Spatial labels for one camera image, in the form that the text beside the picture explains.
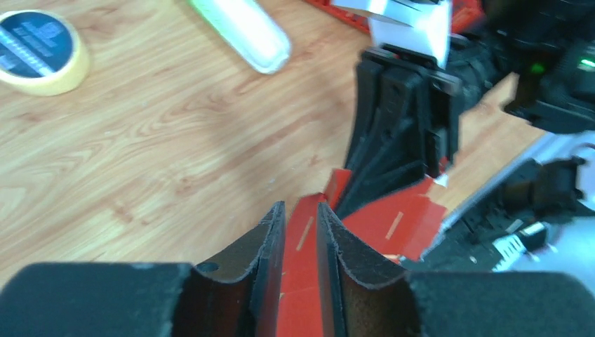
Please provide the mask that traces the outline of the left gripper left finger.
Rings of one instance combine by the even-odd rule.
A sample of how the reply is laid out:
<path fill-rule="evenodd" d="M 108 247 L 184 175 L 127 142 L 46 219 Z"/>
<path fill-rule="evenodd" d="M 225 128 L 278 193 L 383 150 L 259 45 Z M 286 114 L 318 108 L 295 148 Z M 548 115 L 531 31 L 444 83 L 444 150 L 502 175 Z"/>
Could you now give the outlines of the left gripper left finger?
<path fill-rule="evenodd" d="M 275 336 L 286 231 L 286 206 L 219 253 L 195 265 L 173 320 L 174 336 Z"/>

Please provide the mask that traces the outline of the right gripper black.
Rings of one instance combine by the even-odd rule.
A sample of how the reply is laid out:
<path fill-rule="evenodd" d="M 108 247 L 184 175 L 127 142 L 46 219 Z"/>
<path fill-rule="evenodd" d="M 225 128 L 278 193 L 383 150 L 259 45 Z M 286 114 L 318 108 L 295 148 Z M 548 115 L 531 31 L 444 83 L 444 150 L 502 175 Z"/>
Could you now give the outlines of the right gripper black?
<path fill-rule="evenodd" d="M 510 73 L 519 77 L 503 110 L 552 133 L 594 129 L 594 2 L 484 1 L 485 19 L 452 37 L 423 62 L 447 82 L 433 83 L 418 117 L 430 131 L 453 133 L 458 117 Z"/>

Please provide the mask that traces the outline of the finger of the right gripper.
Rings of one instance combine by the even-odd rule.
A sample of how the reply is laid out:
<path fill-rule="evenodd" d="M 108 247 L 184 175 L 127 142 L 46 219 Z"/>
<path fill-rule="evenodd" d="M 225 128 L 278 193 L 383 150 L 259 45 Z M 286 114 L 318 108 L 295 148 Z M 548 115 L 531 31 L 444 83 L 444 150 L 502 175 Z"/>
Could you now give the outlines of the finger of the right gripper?
<path fill-rule="evenodd" d="M 459 148 L 461 81 L 418 66 L 383 66 L 373 126 L 335 210 L 340 218 L 437 177 Z"/>
<path fill-rule="evenodd" d="M 363 154 L 366 139 L 370 135 L 379 96 L 379 78 L 384 66 L 376 54 L 364 51 L 355 67 L 356 102 L 354 121 L 345 168 L 356 172 Z"/>

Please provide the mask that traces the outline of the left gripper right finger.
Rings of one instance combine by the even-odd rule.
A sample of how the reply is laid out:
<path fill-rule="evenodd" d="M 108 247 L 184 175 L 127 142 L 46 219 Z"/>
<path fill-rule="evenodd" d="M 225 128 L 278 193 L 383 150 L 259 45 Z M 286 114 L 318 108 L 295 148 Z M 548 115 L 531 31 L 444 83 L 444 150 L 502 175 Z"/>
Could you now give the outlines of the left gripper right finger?
<path fill-rule="evenodd" d="M 350 232 L 325 202 L 316 250 L 324 336 L 418 336 L 409 271 Z"/>

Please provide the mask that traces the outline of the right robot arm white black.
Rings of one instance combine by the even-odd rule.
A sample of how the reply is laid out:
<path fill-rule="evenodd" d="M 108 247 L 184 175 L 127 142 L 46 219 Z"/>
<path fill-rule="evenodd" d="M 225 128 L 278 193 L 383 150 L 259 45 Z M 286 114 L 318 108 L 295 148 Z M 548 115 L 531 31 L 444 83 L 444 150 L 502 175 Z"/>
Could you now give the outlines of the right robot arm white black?
<path fill-rule="evenodd" d="M 374 43 L 356 67 L 343 223 L 412 270 L 593 277 L 594 2 L 481 1 L 480 24 L 457 34 L 459 1 L 336 6 L 367 17 Z M 401 191 L 443 177 L 462 113 L 511 73 L 503 110 L 547 139 L 446 222 L 426 216 Z"/>

